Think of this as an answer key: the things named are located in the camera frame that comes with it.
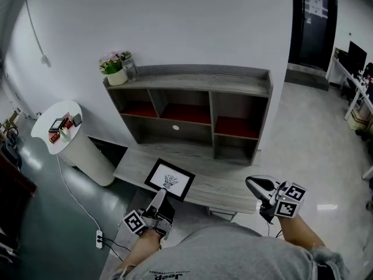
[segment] white wall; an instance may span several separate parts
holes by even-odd
[[[334,47],[348,52],[350,41],[353,41],[367,52],[366,65],[369,62],[373,62],[372,0],[338,0]],[[334,83],[340,83],[340,75],[334,73],[329,80]]]
[[[290,48],[292,0],[29,0],[29,6],[51,68],[40,64],[24,6],[5,59],[11,81],[34,112],[73,99],[86,109],[89,135],[131,144],[97,67],[105,53],[126,49],[138,65],[271,70],[274,91],[263,144],[270,136]]]
[[[0,123],[3,123],[13,112],[12,103],[5,94],[4,89],[0,86]]]

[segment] gray wooden shelf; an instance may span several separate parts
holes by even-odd
[[[220,65],[139,69],[143,75],[135,82],[110,86],[104,80],[139,149],[157,152],[174,144],[187,157],[193,146],[197,158],[208,150],[211,159],[251,165],[272,96],[269,71]]]
[[[145,75],[132,83],[119,86],[109,86],[108,90],[118,89],[182,89],[200,90],[226,93],[240,93],[242,95],[269,97],[270,86],[265,80],[254,77],[239,76],[211,76],[198,73],[180,75]]]

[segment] white cylinder stand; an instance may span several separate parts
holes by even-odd
[[[76,165],[71,162],[66,156],[64,156],[64,154],[62,152],[60,152],[58,154],[58,157],[63,160],[67,165],[71,166],[71,167],[76,167]]]
[[[114,165],[96,148],[82,129],[61,154],[62,158],[74,163],[100,186],[106,187],[115,179]]]

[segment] small box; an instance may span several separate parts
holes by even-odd
[[[285,191],[283,197],[287,199],[291,199],[293,201],[302,203],[304,200],[304,195],[307,192],[305,188],[302,188],[300,185],[291,184],[289,188]]]
[[[357,110],[357,112],[358,112],[358,116],[360,117],[361,120],[369,121],[370,116],[371,116],[371,110],[369,110],[365,100],[363,101],[360,109]]]
[[[295,218],[301,208],[301,204],[295,201],[279,200],[275,210],[276,216]]]
[[[123,218],[124,224],[128,227],[129,231],[138,234],[144,226],[146,226],[144,220],[139,216],[139,214],[133,210],[127,216]]]
[[[352,110],[347,122],[351,130],[364,130],[368,125],[368,121],[363,120],[356,109]]]

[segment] black door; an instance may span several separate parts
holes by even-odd
[[[289,62],[326,71],[336,23],[337,0],[293,0]]]

